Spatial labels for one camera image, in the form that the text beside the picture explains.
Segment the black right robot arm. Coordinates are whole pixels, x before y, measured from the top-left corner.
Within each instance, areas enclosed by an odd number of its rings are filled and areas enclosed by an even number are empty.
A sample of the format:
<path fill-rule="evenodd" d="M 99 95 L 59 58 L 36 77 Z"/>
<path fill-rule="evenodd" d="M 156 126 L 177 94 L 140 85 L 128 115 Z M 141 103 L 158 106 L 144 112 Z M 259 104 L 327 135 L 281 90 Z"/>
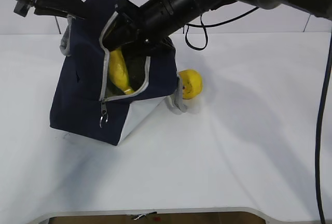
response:
<path fill-rule="evenodd" d="M 109 50 L 130 43 L 149 46 L 205 12 L 236 2 L 266 10 L 283 4 L 318 18 L 331 19 L 331 0 L 148 0 L 142 6 L 136 6 L 129 0 L 119 0 L 102 43 Z"/>

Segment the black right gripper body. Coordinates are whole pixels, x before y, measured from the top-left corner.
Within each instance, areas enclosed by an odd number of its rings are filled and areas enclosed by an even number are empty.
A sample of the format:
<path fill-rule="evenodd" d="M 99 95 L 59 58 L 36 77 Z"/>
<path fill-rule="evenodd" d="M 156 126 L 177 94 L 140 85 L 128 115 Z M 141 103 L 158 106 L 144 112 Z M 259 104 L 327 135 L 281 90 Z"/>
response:
<path fill-rule="evenodd" d="M 155 43 L 176 32 L 175 11 L 170 0 L 149 0 L 140 7 L 129 0 L 119 0 L 115 10 L 137 23 L 139 35 L 133 43 Z"/>

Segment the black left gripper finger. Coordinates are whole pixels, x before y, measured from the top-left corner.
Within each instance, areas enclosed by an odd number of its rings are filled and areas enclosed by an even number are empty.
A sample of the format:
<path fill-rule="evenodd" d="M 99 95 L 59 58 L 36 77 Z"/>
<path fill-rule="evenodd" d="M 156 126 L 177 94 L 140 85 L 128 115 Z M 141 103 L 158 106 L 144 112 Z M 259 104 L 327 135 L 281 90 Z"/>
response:
<path fill-rule="evenodd" d="M 86 19 L 89 9 L 82 0 L 36 0 L 34 14 L 38 16 L 67 16 Z"/>

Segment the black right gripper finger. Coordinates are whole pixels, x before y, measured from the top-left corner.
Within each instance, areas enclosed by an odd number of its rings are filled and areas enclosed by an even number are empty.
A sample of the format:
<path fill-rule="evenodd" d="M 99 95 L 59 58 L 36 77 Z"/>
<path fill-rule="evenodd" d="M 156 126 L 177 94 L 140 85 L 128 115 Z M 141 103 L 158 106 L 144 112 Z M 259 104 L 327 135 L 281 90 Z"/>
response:
<path fill-rule="evenodd" d="M 109 20 L 103 36 L 103 46 L 115 50 L 123 45 L 137 41 L 137 23 L 126 15 L 115 14 Z"/>

